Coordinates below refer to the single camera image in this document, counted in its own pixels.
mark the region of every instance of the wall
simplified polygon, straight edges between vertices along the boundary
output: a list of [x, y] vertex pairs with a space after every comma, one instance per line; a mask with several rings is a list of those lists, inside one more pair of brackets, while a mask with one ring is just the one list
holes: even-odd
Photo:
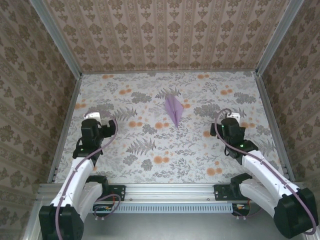
[[296, 179], [319, 203], [320, 1], [304, 1], [262, 78]]
[[75, 78], [27, 0], [0, 1], [0, 239], [23, 234]]
[[83, 72], [254, 69], [289, 0], [45, 0]]

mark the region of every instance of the black joint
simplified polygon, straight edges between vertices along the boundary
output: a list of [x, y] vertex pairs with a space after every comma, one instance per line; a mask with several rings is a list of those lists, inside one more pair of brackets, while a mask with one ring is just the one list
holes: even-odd
[[252, 176], [249, 175], [248, 173], [242, 173], [238, 176], [231, 178], [230, 189], [235, 198], [243, 197], [243, 195], [241, 194], [239, 185], [247, 179], [252, 179]]
[[109, 125], [103, 125], [101, 132], [104, 138], [109, 138], [116, 133], [116, 123], [113, 120], [109, 121]]
[[[58, 239], [56, 230], [57, 207], [42, 206], [39, 211], [39, 221], [43, 240]], [[73, 206], [67, 204], [59, 211], [59, 229], [63, 240], [81, 240], [84, 233], [84, 222]]]
[[[317, 205], [314, 194], [309, 188], [298, 189], [296, 193], [310, 210], [316, 225], [319, 225]], [[283, 195], [274, 208], [274, 223], [280, 233], [290, 239], [305, 231], [312, 229], [313, 225], [309, 215], [296, 197], [291, 194]]]
[[[256, 150], [256, 151], [259, 150], [259, 148], [250, 140], [243, 140], [242, 142], [233, 145], [233, 147], [236, 149], [242, 150], [246, 153], [249, 153], [253, 150]], [[242, 157], [244, 154], [242, 154], [238, 151], [235, 151], [235, 150], [229, 148], [228, 146], [226, 146], [225, 148], [229, 152], [230, 157], [232, 157], [233, 159], [236, 159], [238, 161], [238, 163], [240, 165], [242, 165]]]
[[92, 175], [92, 176], [89, 176], [85, 182], [86, 183], [95, 182], [95, 183], [101, 184], [102, 185], [102, 195], [101, 196], [108, 195], [109, 183], [108, 183], [108, 179], [106, 176]]
[[[224, 138], [224, 133], [222, 131], [222, 125], [221, 124], [217, 124], [216, 128], [217, 128], [218, 133], [220, 134], [220, 136], [222, 138]], [[211, 124], [210, 135], [213, 136], [213, 137], [215, 137], [217, 135], [214, 123]]]

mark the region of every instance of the table surface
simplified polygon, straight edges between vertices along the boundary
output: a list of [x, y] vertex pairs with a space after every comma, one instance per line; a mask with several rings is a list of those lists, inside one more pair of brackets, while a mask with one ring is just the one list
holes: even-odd
[[[166, 94], [184, 106], [178, 128], [164, 107]], [[240, 113], [245, 138], [283, 173], [252, 72], [90, 74], [82, 76], [55, 182], [68, 175], [87, 112], [100, 112], [102, 124], [110, 112], [118, 122], [115, 141], [104, 149], [93, 175], [117, 184], [230, 182], [247, 171], [210, 136], [223, 108]]]
[[[224, 213], [114, 214], [95, 220], [89, 214], [82, 239], [90, 240], [286, 240], [262, 211], [246, 220]], [[291, 240], [305, 240], [299, 234]]]

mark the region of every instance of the orange dot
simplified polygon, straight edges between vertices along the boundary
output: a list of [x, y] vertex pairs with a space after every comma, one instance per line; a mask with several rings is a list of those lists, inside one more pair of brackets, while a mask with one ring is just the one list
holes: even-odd
[[220, 167], [218, 167], [215, 171], [217, 174], [222, 174], [222, 169]]
[[136, 125], [137, 125], [137, 124], [136, 124], [135, 121], [129, 122], [129, 127], [130, 127], [130, 128], [134, 128]]
[[208, 174], [209, 176], [213, 176], [216, 174], [215, 170], [212, 168], [212, 167], [209, 167], [207, 170], [206, 170], [206, 174]]
[[154, 157], [153, 161], [155, 164], [160, 164], [160, 163], [162, 163], [162, 157], [156, 156], [156, 157]]
[[161, 122], [157, 122], [157, 123], [154, 125], [154, 127], [155, 127], [156, 129], [162, 129], [163, 124], [162, 124]]
[[249, 127], [249, 124], [247, 122], [242, 122], [241, 123], [241, 127], [243, 128], [248, 128]]
[[209, 138], [211, 135], [210, 135], [209, 131], [204, 131], [203, 132], [203, 136], [206, 137], [206, 138]]

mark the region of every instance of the cable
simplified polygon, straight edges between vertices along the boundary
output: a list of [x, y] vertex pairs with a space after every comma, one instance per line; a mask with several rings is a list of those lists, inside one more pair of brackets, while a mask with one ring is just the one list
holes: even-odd
[[95, 155], [96, 153], [100, 152], [102, 149], [106, 148], [107, 146], [109, 146], [113, 140], [115, 140], [116, 138], [116, 135], [117, 135], [117, 132], [118, 132], [118, 123], [117, 123], [117, 120], [114, 118], [112, 119], [114, 121], [114, 125], [115, 125], [115, 132], [114, 132], [114, 135], [112, 136], [112, 138], [110, 139], [110, 141], [103, 145], [101, 148], [95, 150], [94, 152], [90, 153], [88, 156], [86, 156], [84, 159], [82, 159], [81, 162], [79, 162], [79, 164], [75, 167], [75, 169], [72, 171], [72, 174], [70, 175], [70, 178], [68, 179], [66, 185], [65, 185], [65, 188], [62, 192], [62, 195], [60, 197], [60, 200], [59, 200], [59, 203], [56, 207], [56, 211], [55, 211], [55, 229], [56, 229], [56, 234], [59, 238], [59, 240], [63, 240], [62, 238], [62, 235], [61, 235], [61, 232], [60, 232], [60, 227], [59, 227], [59, 211], [60, 211], [60, 208], [61, 208], [61, 205], [62, 205], [62, 202], [64, 201], [65, 197], [66, 197], [66, 192], [68, 190], [68, 187], [74, 177], [74, 175], [76, 174], [77, 170], [80, 168], [81, 164], [83, 164], [86, 160], [90, 159], [93, 155]]
[[247, 216], [243, 216], [240, 212], [233, 210], [234, 213], [236, 213], [236, 214], [239, 215], [239, 216], [237, 216], [237, 217], [246, 218], [246, 219], [252, 218], [252, 217], [258, 215], [259, 213], [261, 213], [262, 211], [263, 211], [263, 209], [260, 208], [260, 209], [259, 209], [257, 212], [255, 212], [255, 213], [252, 213], [252, 214], [247, 215]]
[[[118, 198], [118, 204], [115, 206], [115, 208], [104, 218], [104, 219], [107, 219], [109, 218], [112, 214], [114, 214], [114, 212], [118, 209], [120, 203], [121, 203], [121, 197], [118, 195], [118, 194], [109, 194], [107, 196], [104, 196], [102, 198], [99, 198], [97, 199], [95, 202], [100, 202], [104, 199], [107, 199], [107, 198], [110, 198], [110, 197], [117, 197]], [[97, 207], [95, 210], [94, 210], [94, 216], [97, 218], [97, 210], [99, 209], [99, 207]]]
[[306, 235], [313, 235], [316, 233], [317, 231], [317, 224], [316, 221], [314, 219], [314, 216], [312, 216], [312, 213], [310, 212], [310, 210], [308, 209], [308, 207], [305, 205], [305, 203], [301, 200], [301, 198], [296, 194], [296, 192], [279, 176], [279, 174], [274, 171], [268, 164], [265, 163], [265, 161], [263, 161], [262, 159], [260, 159], [259, 157], [249, 153], [249, 152], [245, 152], [242, 151], [240, 149], [237, 149], [233, 146], [231, 146], [230, 144], [228, 144], [225, 140], [223, 140], [223, 138], [220, 136], [219, 132], [218, 132], [218, 126], [217, 126], [217, 122], [218, 122], [218, 118], [221, 115], [221, 113], [223, 112], [229, 112], [229, 115], [232, 113], [232, 111], [229, 108], [224, 108], [221, 111], [218, 112], [218, 114], [215, 117], [215, 121], [214, 121], [214, 130], [215, 133], [217, 135], [217, 137], [229, 148], [231, 148], [232, 150], [235, 150], [243, 155], [248, 155], [256, 160], [258, 160], [261, 164], [263, 164], [271, 173], [273, 173], [273, 175], [286, 187], [289, 189], [289, 191], [293, 194], [293, 196], [298, 200], [298, 202], [302, 205], [303, 209], [306, 211], [306, 213], [308, 214], [311, 222], [312, 222], [312, 231], [311, 232], [304, 232], [304, 234]]

